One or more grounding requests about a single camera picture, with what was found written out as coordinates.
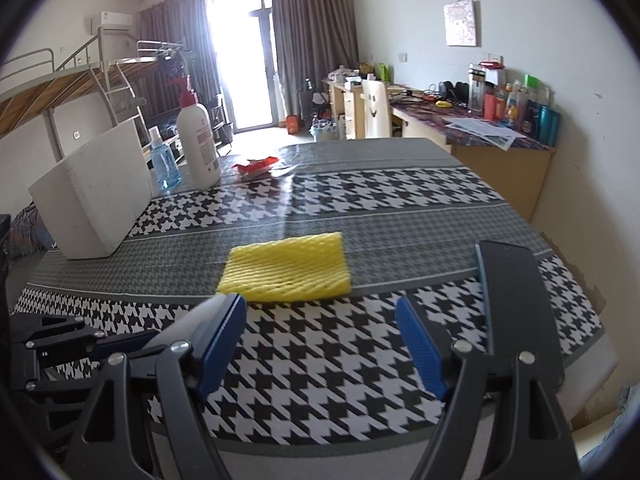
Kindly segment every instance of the blue liquid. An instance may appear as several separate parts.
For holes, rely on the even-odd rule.
[[[173,189],[182,182],[180,170],[175,163],[174,154],[168,146],[162,144],[151,150],[151,162],[156,170],[158,186],[162,190]]]

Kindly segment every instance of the water bottle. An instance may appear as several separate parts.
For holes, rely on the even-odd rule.
[[[171,149],[162,142],[157,126],[149,130],[151,136],[151,162],[156,170],[156,179],[161,190],[167,191],[182,182],[180,170]]]

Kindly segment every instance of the white lotion bottle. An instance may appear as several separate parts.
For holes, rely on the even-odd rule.
[[[189,77],[172,81],[182,87],[176,127],[184,156],[195,187],[201,190],[215,186],[220,180],[220,163],[211,131],[209,113],[198,103],[198,96],[191,89]]]

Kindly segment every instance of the yellow foam net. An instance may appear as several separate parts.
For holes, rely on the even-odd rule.
[[[344,296],[351,291],[351,275],[342,250],[342,234],[233,248],[218,291],[235,292],[257,303]]]

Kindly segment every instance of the desk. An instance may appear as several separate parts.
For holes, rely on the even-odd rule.
[[[504,152],[479,137],[448,128],[443,117],[462,113],[453,108],[396,104],[392,111],[402,119],[403,137],[432,140],[478,174],[526,221],[531,220],[555,149],[533,139],[517,139]]]
[[[329,87],[329,101],[331,102],[331,114],[335,123],[338,117],[344,115],[346,124],[346,138],[348,140],[365,138],[364,100],[362,87],[347,90],[344,83],[325,80]]]

